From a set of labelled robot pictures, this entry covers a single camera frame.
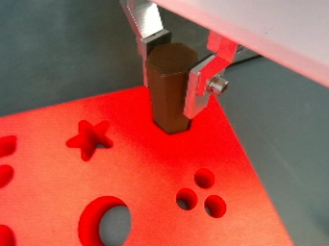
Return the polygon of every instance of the cutout hole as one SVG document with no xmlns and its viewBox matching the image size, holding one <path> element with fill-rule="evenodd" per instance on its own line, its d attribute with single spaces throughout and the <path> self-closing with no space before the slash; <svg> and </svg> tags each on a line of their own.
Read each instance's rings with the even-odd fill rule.
<svg viewBox="0 0 329 246">
<path fill-rule="evenodd" d="M 111 208 L 102 217 L 99 236 L 106 246 L 123 245 L 131 229 L 131 214 L 127 206 Z"/>
<path fill-rule="evenodd" d="M 194 174 L 194 182 L 202 188 L 211 188 L 214 185 L 214 173 L 207 168 L 202 168 Z"/>
<path fill-rule="evenodd" d="M 0 245 L 1 246 L 16 246 L 16 238 L 12 229 L 0 225 Z"/>
<path fill-rule="evenodd" d="M 8 135 L 0 137 L 0 158 L 12 155 L 16 151 L 16 137 Z"/>
<path fill-rule="evenodd" d="M 178 192 L 176 203 L 183 210 L 194 209 L 198 204 L 198 196 L 195 192 L 188 188 L 183 188 Z"/>
<path fill-rule="evenodd" d="M 0 165 L 0 188 L 13 179 L 15 169 L 9 165 Z"/>
<path fill-rule="evenodd" d="M 210 196 L 205 202 L 205 210 L 213 218 L 221 218 L 226 213 L 226 203 L 219 196 Z"/>
<path fill-rule="evenodd" d="M 114 196 L 95 199 L 81 212 L 79 239 L 83 246 L 123 245 L 131 228 L 128 207 Z"/>
</svg>

